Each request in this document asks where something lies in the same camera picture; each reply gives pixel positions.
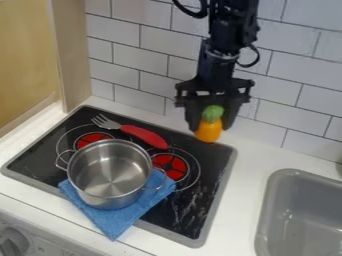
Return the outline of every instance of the stove knob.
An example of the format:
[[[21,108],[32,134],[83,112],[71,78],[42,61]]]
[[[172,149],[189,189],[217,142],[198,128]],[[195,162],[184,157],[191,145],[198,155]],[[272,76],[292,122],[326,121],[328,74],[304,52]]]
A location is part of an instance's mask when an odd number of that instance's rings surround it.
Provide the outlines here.
[[[6,228],[0,233],[0,256],[23,256],[30,243],[14,228]]]

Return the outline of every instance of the sink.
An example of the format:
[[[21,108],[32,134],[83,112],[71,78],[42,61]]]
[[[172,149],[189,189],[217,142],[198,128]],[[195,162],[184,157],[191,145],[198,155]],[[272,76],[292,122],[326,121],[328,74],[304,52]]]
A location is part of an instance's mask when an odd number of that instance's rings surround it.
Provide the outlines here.
[[[268,180],[258,256],[342,256],[342,183],[286,169]]]

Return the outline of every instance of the black cooktop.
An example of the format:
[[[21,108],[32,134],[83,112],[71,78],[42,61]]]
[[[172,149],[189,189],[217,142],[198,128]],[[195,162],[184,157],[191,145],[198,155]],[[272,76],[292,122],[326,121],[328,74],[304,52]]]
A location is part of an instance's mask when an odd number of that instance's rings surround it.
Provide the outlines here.
[[[121,124],[156,132],[170,148],[159,150],[119,130],[103,130],[90,122],[100,113]],[[177,183],[176,192],[146,213],[137,226],[190,247],[203,245],[236,155],[231,147],[203,143],[179,132],[83,106],[5,165],[3,173],[56,193],[58,183],[67,178],[55,167],[57,155],[111,138],[131,140],[145,148],[153,164]],[[69,158],[64,154],[60,164]]]

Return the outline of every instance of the fork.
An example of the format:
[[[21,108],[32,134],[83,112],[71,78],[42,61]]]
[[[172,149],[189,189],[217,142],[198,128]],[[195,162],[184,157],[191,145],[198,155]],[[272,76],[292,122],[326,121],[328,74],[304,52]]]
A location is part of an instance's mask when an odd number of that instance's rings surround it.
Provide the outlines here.
[[[116,130],[119,129],[120,131],[133,135],[146,143],[150,144],[151,146],[159,149],[168,149],[167,142],[160,137],[158,134],[146,130],[144,128],[140,128],[134,125],[121,125],[118,122],[115,122],[106,116],[99,114],[96,117],[92,118],[91,121],[102,129],[107,130]]]

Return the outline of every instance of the toy orange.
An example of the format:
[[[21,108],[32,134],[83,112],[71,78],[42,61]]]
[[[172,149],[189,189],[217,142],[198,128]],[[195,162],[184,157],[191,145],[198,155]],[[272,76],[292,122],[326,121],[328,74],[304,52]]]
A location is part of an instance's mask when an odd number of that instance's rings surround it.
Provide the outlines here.
[[[222,132],[222,121],[224,109],[218,105],[211,105],[204,109],[202,119],[195,131],[195,137],[204,142],[215,142]]]

